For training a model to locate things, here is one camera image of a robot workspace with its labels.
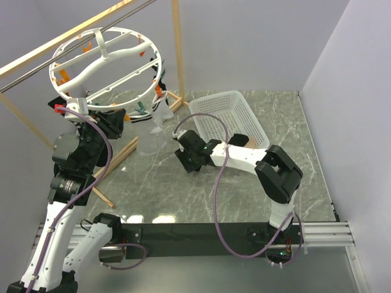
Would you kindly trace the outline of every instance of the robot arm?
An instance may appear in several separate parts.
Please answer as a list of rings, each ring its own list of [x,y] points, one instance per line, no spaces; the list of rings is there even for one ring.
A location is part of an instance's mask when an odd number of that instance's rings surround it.
[[[174,139],[180,144],[175,152],[185,170],[199,171],[203,165],[222,166],[225,160],[225,143],[219,140],[204,142],[193,130],[181,131]],[[244,148],[246,140],[232,139],[228,143],[227,167],[257,175],[266,194],[271,199],[269,224],[278,228],[287,215],[293,212],[296,190],[300,185],[302,171],[277,145],[269,149]],[[287,221],[282,227],[286,230]]]

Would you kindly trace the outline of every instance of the white wall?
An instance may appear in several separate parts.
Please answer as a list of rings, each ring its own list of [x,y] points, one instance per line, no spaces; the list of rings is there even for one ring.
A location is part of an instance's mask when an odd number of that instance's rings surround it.
[[[56,36],[32,0],[0,0],[0,7],[0,67]],[[25,72],[27,68],[17,71],[0,86]],[[57,96],[47,70],[5,94],[50,140],[70,129],[71,124],[46,105]],[[53,152],[1,103],[0,121],[0,292],[5,292],[26,270],[38,225],[45,218]]]
[[[60,33],[118,0],[35,1]],[[347,3],[348,0],[181,0],[186,88],[301,90]],[[118,26],[141,32],[156,43],[166,60],[164,81],[172,89],[177,88],[170,1],[156,1]],[[98,89],[118,71],[129,72],[125,66],[127,63],[119,63],[84,87]],[[134,86],[142,89],[144,83]]]
[[[390,11],[351,0],[302,91],[331,196],[379,293],[391,286]]]

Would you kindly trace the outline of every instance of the white laundry basket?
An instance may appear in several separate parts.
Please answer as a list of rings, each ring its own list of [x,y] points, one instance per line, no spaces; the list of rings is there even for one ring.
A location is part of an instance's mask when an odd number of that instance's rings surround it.
[[[268,148],[270,141],[243,95],[237,90],[215,93],[194,99],[189,103],[190,113],[209,113],[227,125],[230,137],[235,133],[253,137],[258,148]],[[194,116],[194,123],[204,141],[225,139],[220,122],[208,116]]]

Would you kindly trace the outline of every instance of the marble floor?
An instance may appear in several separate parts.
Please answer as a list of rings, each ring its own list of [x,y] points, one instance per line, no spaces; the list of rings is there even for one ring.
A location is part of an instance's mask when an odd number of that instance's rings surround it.
[[[212,93],[215,92],[188,92],[186,100]],[[242,94],[270,143],[282,146],[304,173],[294,202],[303,221],[335,221],[334,208],[297,92],[242,91]],[[129,92],[112,95],[108,103],[120,103],[128,95]],[[189,109],[183,106],[173,119],[164,122],[167,143],[158,153],[144,157],[134,151],[99,183],[98,190],[115,204],[114,209],[92,192],[84,217],[93,219],[97,214],[107,212],[128,223],[212,222],[212,189],[219,169],[206,166],[198,173],[187,174],[174,155],[178,144],[170,139],[174,127],[187,115]],[[192,120],[182,128],[196,130]],[[114,153],[134,136],[131,124],[126,123],[123,137],[112,141]],[[269,218],[270,199],[258,178],[246,172],[226,169],[217,201],[221,222],[263,222]]]

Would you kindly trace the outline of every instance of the wooden frame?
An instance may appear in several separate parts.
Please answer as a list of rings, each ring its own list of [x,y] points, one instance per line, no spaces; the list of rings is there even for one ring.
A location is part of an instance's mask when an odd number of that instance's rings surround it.
[[[134,4],[136,0],[122,0],[118,4],[106,9],[105,11],[95,15],[89,20],[79,24],[78,26],[70,29],[69,31],[63,33],[62,35],[54,38],[53,40],[45,43],[44,45],[38,47],[35,50],[25,54],[24,56],[14,60],[13,62],[7,64],[6,66],[0,68],[0,79],[8,76],[10,73],[18,70],[27,64],[34,61],[36,58],[40,57],[44,53],[47,53],[49,50],[57,48],[62,43],[73,38],[74,36],[80,34],[92,26],[97,25],[99,22],[113,16],[119,11],[124,11],[130,4]],[[178,71],[178,83],[179,83],[179,96],[174,95],[172,92],[168,94],[175,99],[175,102],[170,106],[172,112],[178,110],[182,105],[189,105],[185,101],[185,80],[183,73],[183,61],[182,61],[182,43],[181,43],[181,29],[180,29],[180,17],[179,17],[179,0],[171,0],[172,7],[172,20],[174,25],[174,38],[175,38],[175,51],[177,56],[177,71]],[[27,128],[29,128],[47,147],[53,149],[53,144],[50,140],[36,127],[33,122],[31,122],[27,116],[25,116],[12,102],[5,96],[5,94],[0,93],[0,102],[8,108]],[[124,147],[118,154],[116,154],[110,163],[109,169],[106,172],[105,178],[113,169],[116,168],[129,154],[131,154],[137,147],[137,137],[135,137],[126,147]],[[97,177],[103,169],[100,169],[96,174]],[[93,188],[93,191],[104,200],[110,207],[114,207],[108,198],[106,198],[98,189]]]

